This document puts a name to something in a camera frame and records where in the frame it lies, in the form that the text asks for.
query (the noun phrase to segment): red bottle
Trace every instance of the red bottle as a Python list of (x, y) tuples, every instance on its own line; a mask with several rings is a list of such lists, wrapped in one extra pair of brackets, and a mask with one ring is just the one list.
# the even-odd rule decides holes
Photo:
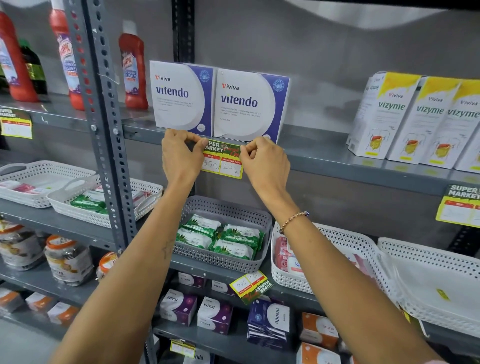
[(67, 17), (63, 0), (52, 0), (52, 12), (50, 13), (50, 26), (57, 36), (59, 51), (63, 72), (67, 79), (68, 89), (70, 90), (70, 101), (76, 110), (85, 110), (82, 92), (80, 91), (80, 81), (78, 80), (77, 64), (73, 55), (72, 41), (68, 30)]
[(17, 101), (39, 102), (28, 74), (17, 34), (11, 19), (0, 2), (0, 64), (10, 85), (10, 94)]
[(131, 20), (123, 21), (123, 34), (119, 38), (125, 104), (130, 109), (148, 109), (145, 79), (144, 42), (137, 36), (137, 26)]

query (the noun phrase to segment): stomach illustration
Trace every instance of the stomach illustration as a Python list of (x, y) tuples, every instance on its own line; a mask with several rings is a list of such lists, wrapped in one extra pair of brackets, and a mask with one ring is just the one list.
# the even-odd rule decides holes
[(405, 146), (405, 153), (407, 154), (413, 154), (415, 153), (415, 150), (417, 149), (419, 145), (419, 141), (418, 140), (409, 140), (407, 142), (407, 145)]
[(372, 136), (372, 139), (370, 140), (370, 148), (372, 148), (373, 150), (377, 150), (378, 148), (380, 148), (382, 146), (383, 139), (384, 137), (380, 135)]
[(452, 149), (451, 144), (439, 144), (435, 150), (435, 155), (438, 158), (445, 158), (448, 156), (448, 153), (450, 153), (450, 149)]

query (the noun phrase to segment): gold bracelet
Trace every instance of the gold bracelet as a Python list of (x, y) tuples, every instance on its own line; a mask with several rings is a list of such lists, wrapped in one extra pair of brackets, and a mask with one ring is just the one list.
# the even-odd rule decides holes
[(285, 228), (287, 227), (288, 223), (291, 222), (294, 218), (297, 218), (298, 216), (310, 216), (308, 211), (303, 211), (303, 212), (297, 212), (295, 215), (293, 215), (291, 218), (289, 218), (285, 223), (280, 227), (280, 234), (283, 235), (283, 232), (285, 231)]

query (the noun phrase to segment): forearm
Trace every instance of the forearm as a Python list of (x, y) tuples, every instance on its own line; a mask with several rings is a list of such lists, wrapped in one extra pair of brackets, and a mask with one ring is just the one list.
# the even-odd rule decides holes
[(190, 187), (168, 187), (128, 249), (83, 306), (52, 364), (138, 363)]
[[(300, 212), (288, 194), (264, 202), (280, 224)], [(285, 235), (323, 310), (360, 363), (423, 364), (438, 360), (387, 296), (307, 217), (293, 219)]]

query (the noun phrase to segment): jar lid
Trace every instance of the jar lid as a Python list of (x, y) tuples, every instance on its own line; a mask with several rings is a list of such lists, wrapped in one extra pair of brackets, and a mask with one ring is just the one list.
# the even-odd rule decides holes
[(13, 222), (0, 220), (0, 234), (10, 234), (11, 232), (23, 229), (24, 226), (20, 224), (14, 224)]
[(68, 248), (69, 246), (74, 246), (75, 244), (77, 244), (75, 240), (63, 238), (58, 235), (51, 235), (47, 239), (47, 247), (53, 250), (65, 249), (65, 248)]
[(117, 253), (110, 252), (105, 254), (103, 258), (100, 260), (100, 264), (98, 265), (102, 273), (107, 274), (110, 271), (110, 269), (113, 268), (113, 266), (117, 262), (117, 259), (118, 259)]

